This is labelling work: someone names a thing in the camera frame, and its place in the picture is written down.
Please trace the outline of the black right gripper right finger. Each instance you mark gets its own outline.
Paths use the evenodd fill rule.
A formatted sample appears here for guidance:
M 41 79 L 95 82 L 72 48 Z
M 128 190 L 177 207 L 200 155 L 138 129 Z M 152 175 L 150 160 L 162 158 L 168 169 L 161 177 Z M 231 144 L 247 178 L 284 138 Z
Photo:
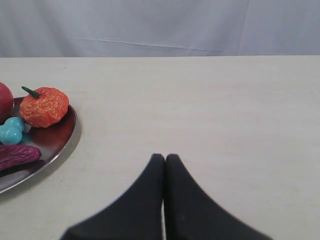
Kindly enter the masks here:
M 270 239 L 214 202 L 177 154 L 166 157 L 164 218 L 168 240 Z

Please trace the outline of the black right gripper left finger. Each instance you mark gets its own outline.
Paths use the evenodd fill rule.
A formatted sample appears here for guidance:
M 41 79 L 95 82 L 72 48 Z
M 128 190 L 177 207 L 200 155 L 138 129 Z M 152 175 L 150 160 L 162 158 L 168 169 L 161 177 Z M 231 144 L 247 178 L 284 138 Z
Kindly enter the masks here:
M 116 201 L 69 227 L 63 240 L 161 240 L 165 159 L 154 153 L 136 181 Z

